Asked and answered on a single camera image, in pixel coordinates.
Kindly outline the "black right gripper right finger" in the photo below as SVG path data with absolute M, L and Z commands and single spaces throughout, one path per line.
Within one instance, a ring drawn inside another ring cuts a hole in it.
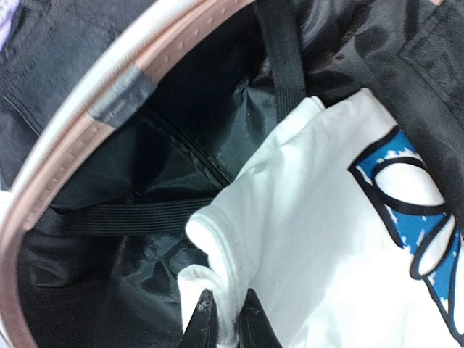
M 239 316 L 239 347 L 282 348 L 254 289 L 248 289 Z

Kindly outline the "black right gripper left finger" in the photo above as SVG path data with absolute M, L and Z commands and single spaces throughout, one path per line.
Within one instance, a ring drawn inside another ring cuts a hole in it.
M 183 348 L 216 348 L 218 310 L 213 293 L 204 290 L 183 334 Z

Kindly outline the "beige hard-shell suitcase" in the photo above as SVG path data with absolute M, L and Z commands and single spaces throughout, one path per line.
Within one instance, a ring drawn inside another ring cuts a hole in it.
M 461 1 L 150 1 L 1 184 L 3 347 L 183 347 L 186 224 L 306 98 L 368 89 L 463 237 Z

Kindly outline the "purple shirt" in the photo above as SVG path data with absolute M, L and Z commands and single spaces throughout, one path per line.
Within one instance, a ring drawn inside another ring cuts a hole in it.
M 0 50 L 2 51 L 12 31 L 14 15 L 19 0 L 0 0 Z

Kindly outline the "black garment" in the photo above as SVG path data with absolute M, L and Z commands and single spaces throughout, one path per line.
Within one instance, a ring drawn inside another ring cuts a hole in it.
M 51 117 L 150 1 L 20 1 L 1 52 L 1 184 Z

